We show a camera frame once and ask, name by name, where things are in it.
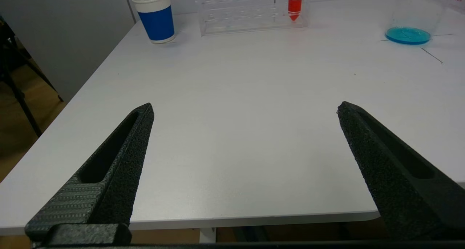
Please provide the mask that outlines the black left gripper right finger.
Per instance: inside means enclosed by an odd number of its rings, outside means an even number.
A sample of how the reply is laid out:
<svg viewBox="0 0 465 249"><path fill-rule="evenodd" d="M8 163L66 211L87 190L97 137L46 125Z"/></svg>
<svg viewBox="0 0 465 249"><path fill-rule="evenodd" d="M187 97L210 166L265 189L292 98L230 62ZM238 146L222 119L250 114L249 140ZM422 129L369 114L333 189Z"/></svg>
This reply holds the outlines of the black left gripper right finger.
<svg viewBox="0 0 465 249"><path fill-rule="evenodd" d="M342 102L339 124L390 235L464 240L465 191L358 105Z"/></svg>

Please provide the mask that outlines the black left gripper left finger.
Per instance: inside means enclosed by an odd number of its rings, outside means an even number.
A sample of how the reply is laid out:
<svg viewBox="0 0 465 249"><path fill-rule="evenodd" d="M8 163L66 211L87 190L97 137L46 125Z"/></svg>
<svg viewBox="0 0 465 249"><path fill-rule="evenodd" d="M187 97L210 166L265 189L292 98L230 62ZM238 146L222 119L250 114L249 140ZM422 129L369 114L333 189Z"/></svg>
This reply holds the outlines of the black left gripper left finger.
<svg viewBox="0 0 465 249"><path fill-rule="evenodd" d="M150 103L135 108L25 226L40 242L58 224L130 222L151 128Z"/></svg>

